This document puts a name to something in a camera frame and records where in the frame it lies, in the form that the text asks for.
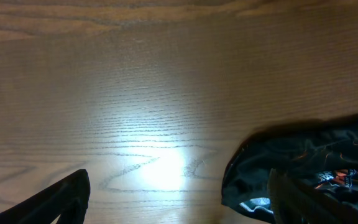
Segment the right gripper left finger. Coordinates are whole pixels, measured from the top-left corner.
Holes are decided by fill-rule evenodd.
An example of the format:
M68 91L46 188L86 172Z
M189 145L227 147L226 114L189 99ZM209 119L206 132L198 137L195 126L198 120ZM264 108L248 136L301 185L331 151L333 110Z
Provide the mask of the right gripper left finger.
M27 200L0 213L0 224L83 224L90 198L90 180L79 169Z

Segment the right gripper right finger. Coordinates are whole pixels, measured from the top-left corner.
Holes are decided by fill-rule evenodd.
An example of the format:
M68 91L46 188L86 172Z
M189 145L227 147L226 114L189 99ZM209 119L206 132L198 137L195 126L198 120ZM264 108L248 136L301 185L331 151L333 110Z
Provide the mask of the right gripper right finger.
M358 211L272 169L268 194L277 224L358 223Z

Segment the black patterned garment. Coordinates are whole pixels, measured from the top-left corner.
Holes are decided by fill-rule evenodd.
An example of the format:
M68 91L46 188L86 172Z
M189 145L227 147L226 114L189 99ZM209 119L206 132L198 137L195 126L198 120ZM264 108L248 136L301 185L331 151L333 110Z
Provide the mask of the black patterned garment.
M358 211L358 114L271 126L249 136L225 169L222 204L275 223L267 188L272 169Z

